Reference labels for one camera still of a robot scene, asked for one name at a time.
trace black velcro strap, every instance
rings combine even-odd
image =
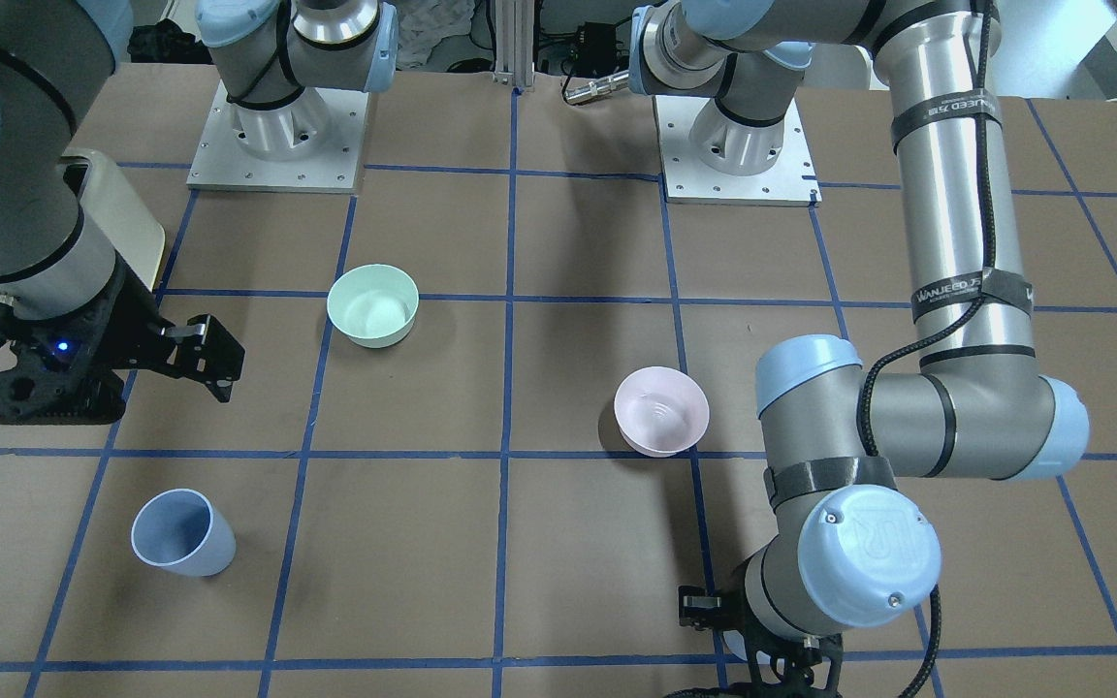
[[[985,267],[980,272],[938,279],[913,293],[913,322],[946,305],[972,304],[981,296],[990,304],[1012,305],[1032,315],[1032,284],[1019,274]]]
[[[890,124],[890,137],[895,144],[895,151],[899,151],[899,142],[909,133],[917,128],[926,127],[930,123],[945,119],[971,118],[977,114],[985,114],[1001,125],[1003,108],[997,105],[997,97],[987,89],[970,89],[970,92],[955,92],[934,97],[911,106],[904,114],[895,116]]]
[[[780,504],[814,491],[829,491],[849,485],[880,485],[895,489],[895,471],[890,460],[881,456],[843,457],[843,459],[804,460],[775,472],[766,468],[766,494],[770,505]]]

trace power cord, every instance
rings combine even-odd
[[[994,13],[994,0],[981,0],[976,6],[980,6],[980,10],[976,10],[976,13],[981,15],[981,54],[974,67],[974,84],[976,89],[984,89],[985,76],[989,70],[989,27],[990,19]],[[977,114],[974,118],[976,124],[976,195],[978,195],[981,204],[981,265],[990,268],[994,266],[997,257],[997,237],[994,231],[994,203],[989,182],[989,117],[985,114]],[[860,388],[859,399],[856,402],[856,428],[860,432],[860,442],[863,446],[865,453],[869,456],[880,455],[878,453],[878,442],[875,440],[872,433],[870,412],[873,385],[877,384],[878,375],[881,374],[881,371],[888,364],[897,362],[899,358],[908,356],[908,354],[914,354],[919,352],[919,350],[925,350],[943,340],[947,340],[948,336],[972,322],[972,318],[975,317],[975,314],[984,305],[985,297],[976,297],[967,306],[965,313],[960,315],[957,321],[951,323],[944,331],[926,336],[925,340],[908,344],[904,348],[897,348],[895,352],[886,354],[886,356],[873,363],[868,374],[865,374],[865,383]],[[938,587],[935,586],[934,591],[929,593],[929,641],[925,647],[925,658],[916,671],[911,683],[908,683],[904,692],[899,694],[899,698],[915,698],[915,695],[919,694],[919,690],[929,680],[929,676],[937,666],[941,641],[943,641],[943,597],[939,595]]]

